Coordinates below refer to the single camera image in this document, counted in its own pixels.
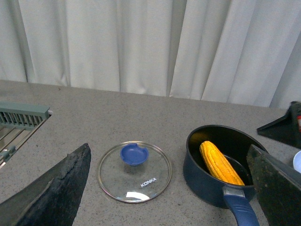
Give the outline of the left gripper black finger camera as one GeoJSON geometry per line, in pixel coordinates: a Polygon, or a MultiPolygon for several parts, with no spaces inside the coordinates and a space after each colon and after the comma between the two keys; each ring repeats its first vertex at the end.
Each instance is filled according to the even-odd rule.
{"type": "Polygon", "coordinates": [[[87,143],[0,205],[2,226],[71,226],[87,183],[87,143]]]}
{"type": "Polygon", "coordinates": [[[301,174],[251,145],[247,154],[257,200],[270,226],[301,224],[301,174]]]}
{"type": "Polygon", "coordinates": [[[301,148],[301,103],[292,101],[285,115],[257,129],[261,136],[301,148]]]}

